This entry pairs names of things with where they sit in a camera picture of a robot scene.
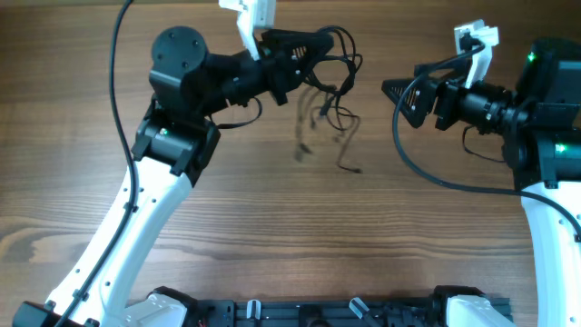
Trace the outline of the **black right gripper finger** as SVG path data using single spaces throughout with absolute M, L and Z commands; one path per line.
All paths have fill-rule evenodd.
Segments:
M 417 84 L 421 81 L 427 80 L 431 74 L 441 71 L 447 71 L 439 77 L 439 80 L 444 82 L 460 83 L 464 82 L 468 76 L 470 69 L 469 59 L 453 59 L 444 63 L 428 63 L 428 64 L 417 64 L 414 67 L 414 80 Z
M 438 85 L 433 81 L 424 80 L 415 84 L 409 92 L 404 94 L 412 82 L 412 79 L 385 80 L 381 90 L 393 104 L 398 104 L 403 98 L 404 102 L 399 111 L 413 128 L 419 128 L 432 112 Z

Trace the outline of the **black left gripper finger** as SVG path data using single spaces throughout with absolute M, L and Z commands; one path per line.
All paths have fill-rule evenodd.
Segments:
M 333 46 L 333 37 L 322 32 L 300 32 L 271 29 L 263 32 L 261 45 L 271 50 L 306 47 L 308 50 L 328 52 Z
M 332 40 L 290 42 L 290 84 L 301 84 L 333 46 Z

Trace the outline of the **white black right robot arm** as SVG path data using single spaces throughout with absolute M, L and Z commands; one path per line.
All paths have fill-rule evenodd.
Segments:
M 517 196 L 527 216 L 537 278 L 541 326 L 580 323 L 580 45 L 541 37 L 531 45 L 515 90 L 484 82 L 471 84 L 468 67 L 486 43 L 470 35 L 449 59 L 419 64 L 413 77 L 383 81 L 382 92 L 418 128 L 428 114 L 445 131 L 464 122 L 480 134 L 503 139 L 502 162 L 512 171 L 511 189 L 469 186 L 441 180 L 414 164 L 394 144 L 402 161 L 430 182 L 470 193 Z

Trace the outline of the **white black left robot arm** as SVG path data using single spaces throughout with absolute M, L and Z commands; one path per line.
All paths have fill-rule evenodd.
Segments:
M 269 93 L 277 104 L 298 88 L 334 41 L 330 33 L 271 29 L 256 54 L 212 54 L 196 30 L 169 28 L 155 39 L 153 97 L 125 147 L 127 172 L 84 253 L 44 303 L 23 302 L 16 326 L 192 326 L 198 303 L 167 287 L 128 298 L 172 213 L 207 167 L 222 127 L 212 116 Z

